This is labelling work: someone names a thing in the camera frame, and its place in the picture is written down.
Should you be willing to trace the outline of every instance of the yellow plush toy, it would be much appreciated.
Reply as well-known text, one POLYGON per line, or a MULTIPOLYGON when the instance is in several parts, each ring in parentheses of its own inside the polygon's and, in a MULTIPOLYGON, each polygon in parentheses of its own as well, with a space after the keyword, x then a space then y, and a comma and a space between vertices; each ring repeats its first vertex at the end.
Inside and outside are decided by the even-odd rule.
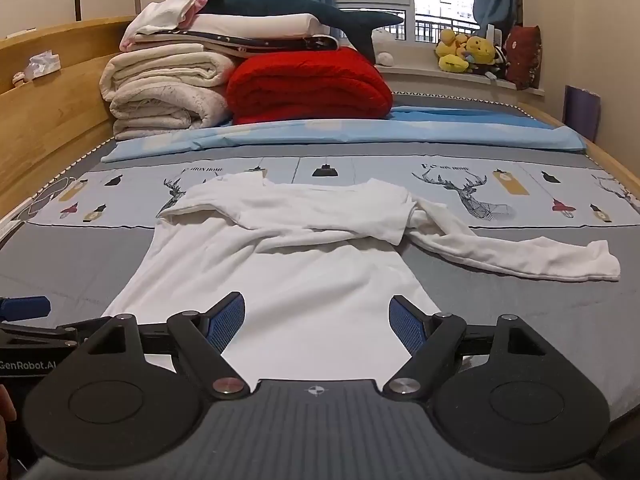
POLYGON ((466 72, 467 68, 469 68, 469 63, 455 54, 447 54, 440 58, 438 66, 443 72, 462 74, 463 72, 466 72))
POLYGON ((436 46, 436 56, 443 57, 455 54, 459 45, 456 43, 456 33, 450 28, 440 31, 440 43, 436 46))
POLYGON ((485 38, 473 36, 468 39, 465 47, 466 52, 473 58, 464 56, 468 62, 478 65, 492 65, 495 63, 495 47, 493 43, 485 38))

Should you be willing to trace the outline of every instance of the white plush toy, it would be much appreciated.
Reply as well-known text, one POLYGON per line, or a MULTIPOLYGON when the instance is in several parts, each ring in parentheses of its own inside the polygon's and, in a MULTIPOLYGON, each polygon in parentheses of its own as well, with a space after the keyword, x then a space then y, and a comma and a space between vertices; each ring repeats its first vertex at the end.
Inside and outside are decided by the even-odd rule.
POLYGON ((394 35, 384 28, 376 28, 371 33, 371 41, 373 41, 373 51, 376 53, 376 64, 393 66, 394 57, 388 50, 395 41, 394 35))

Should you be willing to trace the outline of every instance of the folded towel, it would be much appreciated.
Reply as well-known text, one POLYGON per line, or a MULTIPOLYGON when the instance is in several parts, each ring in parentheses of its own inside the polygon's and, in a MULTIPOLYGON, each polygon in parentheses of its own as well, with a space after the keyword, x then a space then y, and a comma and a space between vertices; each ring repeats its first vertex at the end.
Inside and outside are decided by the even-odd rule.
POLYGON ((392 95, 356 50, 286 52, 248 59, 226 88, 234 124, 293 119, 382 119, 392 95))
POLYGON ((121 86, 158 76, 167 82, 211 88, 226 83, 235 69, 231 58, 207 51, 201 44, 156 46, 113 57, 102 72, 100 92, 105 101, 111 101, 121 86))
POLYGON ((150 77, 121 86, 111 113, 116 140, 145 137, 176 129, 216 126, 228 118, 225 97, 187 83, 150 77))

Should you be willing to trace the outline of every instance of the pink cloth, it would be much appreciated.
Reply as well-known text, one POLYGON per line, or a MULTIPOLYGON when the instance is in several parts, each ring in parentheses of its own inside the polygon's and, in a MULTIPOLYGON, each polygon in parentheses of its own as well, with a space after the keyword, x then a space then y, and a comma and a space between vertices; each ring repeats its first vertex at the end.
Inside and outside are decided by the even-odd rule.
POLYGON ((189 28, 196 17, 197 12, 207 4, 207 0, 196 0, 193 6, 187 10, 184 15, 184 20, 178 23, 178 28, 189 28))

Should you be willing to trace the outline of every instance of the bed rail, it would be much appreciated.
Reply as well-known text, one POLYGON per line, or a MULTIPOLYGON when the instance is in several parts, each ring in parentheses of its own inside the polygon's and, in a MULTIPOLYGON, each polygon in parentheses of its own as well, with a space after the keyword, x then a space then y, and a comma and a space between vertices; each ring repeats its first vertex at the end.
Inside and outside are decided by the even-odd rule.
POLYGON ((0 41, 0 218, 112 136, 98 90, 131 18, 71 23, 0 41), (52 50, 62 70, 12 88, 34 54, 52 50))

